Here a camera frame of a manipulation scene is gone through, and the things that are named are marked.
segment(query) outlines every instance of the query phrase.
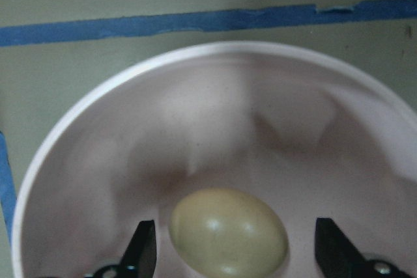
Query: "white bowl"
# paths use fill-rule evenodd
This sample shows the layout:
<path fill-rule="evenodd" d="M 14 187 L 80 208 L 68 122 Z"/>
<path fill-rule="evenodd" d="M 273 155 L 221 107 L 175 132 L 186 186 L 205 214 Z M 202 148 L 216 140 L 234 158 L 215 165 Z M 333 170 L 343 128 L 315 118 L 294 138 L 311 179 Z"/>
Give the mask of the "white bowl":
<path fill-rule="evenodd" d="M 52 129 L 20 190 L 16 278 L 83 277 L 155 219 L 155 277 L 202 277 L 176 254 L 170 211 L 200 188 L 268 203 L 289 235 L 280 277 L 321 277 L 316 217 L 416 275 L 417 118 L 356 68 L 301 48 L 205 44 L 139 63 Z"/>

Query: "blue tape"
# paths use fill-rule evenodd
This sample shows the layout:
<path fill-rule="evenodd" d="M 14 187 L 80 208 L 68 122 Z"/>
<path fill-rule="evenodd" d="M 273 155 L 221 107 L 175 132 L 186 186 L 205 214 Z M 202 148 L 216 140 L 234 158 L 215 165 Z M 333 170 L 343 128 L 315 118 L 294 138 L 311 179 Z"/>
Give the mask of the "blue tape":
<path fill-rule="evenodd" d="M 12 224 L 16 192 L 14 190 L 12 172 L 8 164 L 5 136 L 0 132 L 0 201 L 5 218 L 8 240 L 12 240 Z"/>
<path fill-rule="evenodd" d="M 2 27 L 0 46 L 150 36 L 173 31 L 215 32 L 417 18 L 417 0 L 363 1 L 347 8 L 317 10 L 314 5 L 298 5 Z"/>

